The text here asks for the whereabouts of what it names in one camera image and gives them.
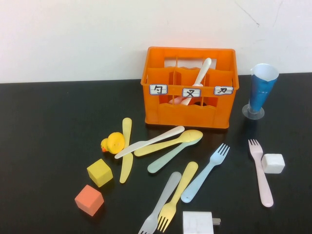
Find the white cube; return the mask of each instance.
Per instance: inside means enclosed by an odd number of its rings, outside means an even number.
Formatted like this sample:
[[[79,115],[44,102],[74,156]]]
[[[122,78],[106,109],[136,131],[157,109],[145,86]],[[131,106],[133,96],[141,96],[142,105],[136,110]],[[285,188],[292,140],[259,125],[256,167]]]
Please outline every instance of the white cube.
[[[279,174],[285,167],[281,154],[265,154],[261,160],[264,173]]]

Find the white plastic knife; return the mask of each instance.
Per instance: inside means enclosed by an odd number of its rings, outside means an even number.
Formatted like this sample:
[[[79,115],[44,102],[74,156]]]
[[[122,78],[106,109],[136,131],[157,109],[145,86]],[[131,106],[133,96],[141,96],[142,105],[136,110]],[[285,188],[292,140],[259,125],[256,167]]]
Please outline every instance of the white plastic knife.
[[[144,146],[150,145],[150,144],[154,144],[157,141],[172,137],[174,135],[177,135],[179,133],[182,133],[185,130],[185,128],[183,126],[177,126],[159,136],[156,136],[150,140],[145,140],[145,141],[138,141],[137,143],[134,143],[130,146],[128,146],[127,148],[123,149],[122,151],[120,151],[118,154],[115,155],[115,158],[121,158],[122,156],[133,152],[134,150],[140,149]]]

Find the light blue fork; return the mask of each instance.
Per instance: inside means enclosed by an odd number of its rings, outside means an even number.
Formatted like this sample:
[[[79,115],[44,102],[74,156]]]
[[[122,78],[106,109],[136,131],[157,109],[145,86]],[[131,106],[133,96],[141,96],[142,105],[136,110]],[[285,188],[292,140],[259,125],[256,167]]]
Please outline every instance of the light blue fork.
[[[210,161],[204,170],[189,184],[189,186],[184,190],[181,195],[181,200],[185,203],[189,203],[197,194],[201,185],[204,183],[205,179],[209,175],[210,171],[216,165],[220,165],[225,156],[228,154],[230,147],[226,144],[221,144],[220,147],[213,153],[210,157]]]

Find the label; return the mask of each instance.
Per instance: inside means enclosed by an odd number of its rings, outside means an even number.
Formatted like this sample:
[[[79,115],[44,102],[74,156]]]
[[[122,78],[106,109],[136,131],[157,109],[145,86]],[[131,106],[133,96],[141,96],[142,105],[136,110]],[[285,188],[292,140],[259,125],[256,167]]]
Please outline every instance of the label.
[[[200,89],[183,89],[182,96],[185,98],[200,97]]]
[[[162,95],[168,93],[168,86],[166,84],[150,84],[151,95]]]
[[[233,93],[233,87],[231,86],[216,86],[214,88],[214,95],[229,95]]]

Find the yellow plastic knife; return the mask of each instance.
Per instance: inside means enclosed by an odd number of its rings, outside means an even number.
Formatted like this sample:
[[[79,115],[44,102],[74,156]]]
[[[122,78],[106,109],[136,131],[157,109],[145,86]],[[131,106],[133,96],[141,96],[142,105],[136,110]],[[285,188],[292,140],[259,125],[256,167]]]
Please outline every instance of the yellow plastic knife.
[[[132,120],[130,118],[124,118],[122,121],[122,133],[125,137],[125,147],[127,148],[129,146],[130,142],[130,135],[131,135],[131,127],[132,127]],[[128,153],[126,154],[122,159],[122,166],[121,166],[121,174],[120,174],[120,183],[126,182],[131,168],[133,164],[133,154]]]

